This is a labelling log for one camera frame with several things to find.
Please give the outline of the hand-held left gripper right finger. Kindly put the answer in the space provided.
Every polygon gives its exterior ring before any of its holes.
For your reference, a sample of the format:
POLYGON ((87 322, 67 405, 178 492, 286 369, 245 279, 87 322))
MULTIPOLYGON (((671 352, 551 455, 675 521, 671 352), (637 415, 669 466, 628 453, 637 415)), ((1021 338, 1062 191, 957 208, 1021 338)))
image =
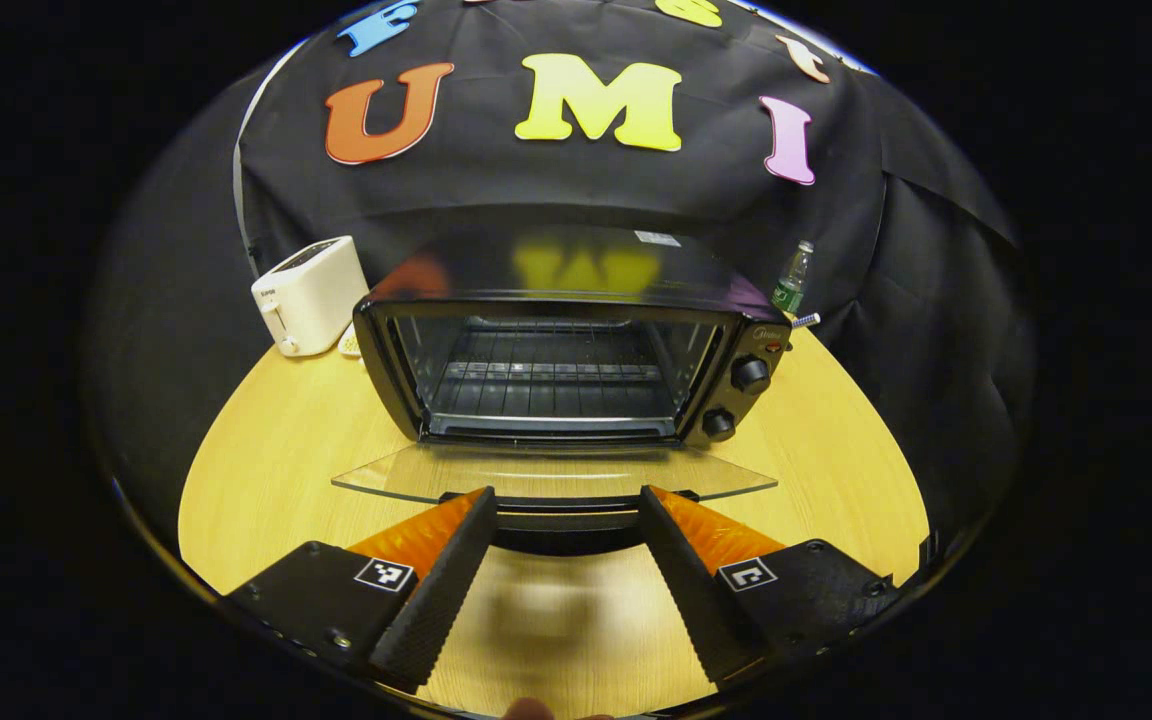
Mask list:
POLYGON ((817 670, 900 600, 824 539, 785 546, 675 492, 641 488, 641 533, 719 689, 817 670))

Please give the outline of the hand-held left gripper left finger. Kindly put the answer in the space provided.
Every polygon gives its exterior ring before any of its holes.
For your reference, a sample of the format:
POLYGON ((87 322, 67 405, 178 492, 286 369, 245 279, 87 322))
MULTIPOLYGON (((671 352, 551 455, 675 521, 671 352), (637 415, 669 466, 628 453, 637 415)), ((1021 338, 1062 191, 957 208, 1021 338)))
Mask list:
POLYGON ((497 493, 450 498, 388 529, 431 555, 305 541, 227 594, 228 614, 333 673, 414 694, 429 683, 497 530, 497 493))

